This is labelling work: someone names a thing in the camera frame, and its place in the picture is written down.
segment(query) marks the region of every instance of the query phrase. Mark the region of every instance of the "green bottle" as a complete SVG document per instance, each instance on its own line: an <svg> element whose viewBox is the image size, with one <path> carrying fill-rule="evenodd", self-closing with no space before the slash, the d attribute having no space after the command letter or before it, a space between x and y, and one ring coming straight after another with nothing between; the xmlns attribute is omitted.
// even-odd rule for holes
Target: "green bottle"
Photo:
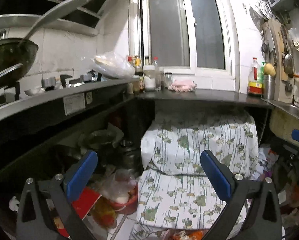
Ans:
<svg viewBox="0 0 299 240"><path fill-rule="evenodd" d="M265 66L265 62L262 61L261 73L260 73L260 81L262 84L263 84L263 77L264 77L264 66Z"/></svg>

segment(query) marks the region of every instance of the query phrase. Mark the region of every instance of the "label sticker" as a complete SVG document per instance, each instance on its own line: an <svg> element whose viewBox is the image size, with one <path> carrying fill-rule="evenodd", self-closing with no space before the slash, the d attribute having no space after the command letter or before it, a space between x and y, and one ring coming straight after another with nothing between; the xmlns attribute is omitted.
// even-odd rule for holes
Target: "label sticker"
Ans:
<svg viewBox="0 0 299 240"><path fill-rule="evenodd" d="M69 115L78 112L82 109L85 109L84 93L64 97L63 99L64 99L65 115Z"/></svg>

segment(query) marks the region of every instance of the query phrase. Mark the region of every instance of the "salt jar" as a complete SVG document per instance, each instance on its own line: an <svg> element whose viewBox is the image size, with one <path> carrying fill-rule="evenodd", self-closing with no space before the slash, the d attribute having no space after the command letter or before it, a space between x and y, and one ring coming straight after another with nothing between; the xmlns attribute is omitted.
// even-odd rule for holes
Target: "salt jar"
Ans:
<svg viewBox="0 0 299 240"><path fill-rule="evenodd" d="M154 65L144 65L144 87L145 91L155 91L155 66Z"/></svg>

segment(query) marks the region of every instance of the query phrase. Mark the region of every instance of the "metal screw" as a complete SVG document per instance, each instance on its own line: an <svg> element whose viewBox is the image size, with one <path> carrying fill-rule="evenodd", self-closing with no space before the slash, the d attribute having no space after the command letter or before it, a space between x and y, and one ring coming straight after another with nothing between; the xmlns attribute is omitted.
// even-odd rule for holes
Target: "metal screw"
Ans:
<svg viewBox="0 0 299 240"><path fill-rule="evenodd" d="M60 173L55 175L56 180L61 180L62 178L63 178L63 175Z"/></svg>
<svg viewBox="0 0 299 240"><path fill-rule="evenodd" d="M237 180L242 180L243 179L243 176L239 173L235 174L234 176Z"/></svg>
<svg viewBox="0 0 299 240"><path fill-rule="evenodd" d="M28 178L27 180L26 180L26 183L27 184L31 184L33 182L33 178Z"/></svg>
<svg viewBox="0 0 299 240"><path fill-rule="evenodd" d="M271 179L270 177L266 177L266 178L265 178L265 181L266 181L267 183L272 183L272 179Z"/></svg>

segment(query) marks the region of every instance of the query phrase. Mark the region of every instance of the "pink cloth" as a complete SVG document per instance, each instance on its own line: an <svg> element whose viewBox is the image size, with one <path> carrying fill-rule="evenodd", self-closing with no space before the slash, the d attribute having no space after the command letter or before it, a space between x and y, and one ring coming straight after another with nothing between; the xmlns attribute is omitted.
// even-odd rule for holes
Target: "pink cloth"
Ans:
<svg viewBox="0 0 299 240"><path fill-rule="evenodd" d="M169 90L174 90L177 92L191 92L194 91L197 87L197 84L194 81L186 80L175 80L169 87Z"/></svg>

